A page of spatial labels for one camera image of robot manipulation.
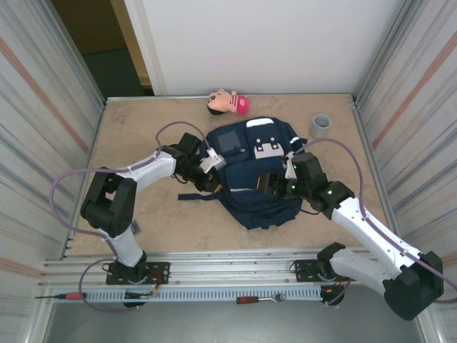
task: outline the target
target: navy blue backpack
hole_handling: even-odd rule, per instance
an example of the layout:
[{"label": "navy blue backpack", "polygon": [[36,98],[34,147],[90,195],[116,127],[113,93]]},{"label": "navy blue backpack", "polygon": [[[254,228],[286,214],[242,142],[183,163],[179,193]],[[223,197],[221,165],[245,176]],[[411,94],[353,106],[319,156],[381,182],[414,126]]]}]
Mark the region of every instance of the navy blue backpack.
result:
[{"label": "navy blue backpack", "polygon": [[[180,194],[179,200],[218,199],[247,229],[282,225],[295,219],[301,199],[282,199],[257,189],[258,178],[267,173],[284,175],[283,156],[306,143],[289,123],[277,118],[259,117],[219,127],[207,139],[227,165],[212,172],[222,188],[210,194]],[[207,156],[200,146],[198,158]]]}]

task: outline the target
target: beige floor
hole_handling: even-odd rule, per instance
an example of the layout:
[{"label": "beige floor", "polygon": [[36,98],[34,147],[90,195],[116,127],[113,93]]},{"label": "beige floor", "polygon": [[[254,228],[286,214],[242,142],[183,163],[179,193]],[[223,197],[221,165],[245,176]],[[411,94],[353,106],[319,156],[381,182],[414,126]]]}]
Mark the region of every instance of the beige floor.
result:
[{"label": "beige floor", "polygon": [[[308,126],[317,113],[332,119],[329,137],[354,151],[365,176],[366,206],[383,222],[378,194],[373,185],[361,140],[345,94],[253,96],[248,116],[211,116],[205,99],[148,99],[110,102],[104,114],[94,166],[123,167],[143,159],[156,149],[156,132],[170,121],[187,120],[204,132],[218,126],[255,116],[276,116],[288,121],[296,132],[308,137]],[[191,128],[175,126],[161,135],[162,144],[178,142]],[[353,162],[340,147],[317,144],[311,147],[330,180],[340,180],[358,193],[358,175]],[[146,252],[192,252],[227,249],[322,247],[332,242],[358,245],[348,232],[323,215],[299,214],[281,227],[246,230],[219,204],[178,202],[179,193],[194,192],[192,185],[162,179],[136,198],[134,218],[141,227],[137,242]],[[88,224],[81,220],[81,228]],[[109,253],[104,242],[77,234],[72,254]]]}]

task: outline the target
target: stuffed doll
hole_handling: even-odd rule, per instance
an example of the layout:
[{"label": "stuffed doll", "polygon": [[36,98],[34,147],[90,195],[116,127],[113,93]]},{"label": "stuffed doll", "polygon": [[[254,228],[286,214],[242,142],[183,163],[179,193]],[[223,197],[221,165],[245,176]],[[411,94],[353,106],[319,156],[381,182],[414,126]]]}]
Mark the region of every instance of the stuffed doll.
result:
[{"label": "stuffed doll", "polygon": [[214,116],[233,112],[237,114],[245,114],[249,109],[249,99],[237,94],[236,91],[231,91],[231,94],[223,89],[219,89],[209,94],[208,110]]}]

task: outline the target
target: red screwdriver handle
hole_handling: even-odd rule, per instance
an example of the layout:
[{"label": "red screwdriver handle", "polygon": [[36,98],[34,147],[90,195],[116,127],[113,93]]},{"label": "red screwdriver handle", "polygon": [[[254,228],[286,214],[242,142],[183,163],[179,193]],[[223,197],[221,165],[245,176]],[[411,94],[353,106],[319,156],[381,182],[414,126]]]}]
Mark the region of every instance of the red screwdriver handle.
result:
[{"label": "red screwdriver handle", "polygon": [[83,296],[81,297],[79,292],[71,292],[71,293],[67,293],[65,295],[65,299],[66,300],[82,300],[83,298],[86,298],[86,296],[87,296],[86,293],[83,293]]},{"label": "red screwdriver handle", "polygon": [[258,302],[258,297],[238,297],[236,298],[237,304],[255,304]]}]

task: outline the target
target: ratchet wrench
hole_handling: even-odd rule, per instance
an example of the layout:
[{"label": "ratchet wrench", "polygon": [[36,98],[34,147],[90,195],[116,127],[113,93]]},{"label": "ratchet wrench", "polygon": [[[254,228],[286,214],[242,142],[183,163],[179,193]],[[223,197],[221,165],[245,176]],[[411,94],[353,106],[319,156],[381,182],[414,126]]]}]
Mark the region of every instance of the ratchet wrench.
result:
[{"label": "ratchet wrench", "polygon": [[237,304],[255,304],[256,302],[260,302],[262,300],[271,300],[272,302],[285,302],[286,295],[282,293],[278,293],[273,295],[272,297],[267,298],[259,298],[259,297],[237,297],[236,303]]}]

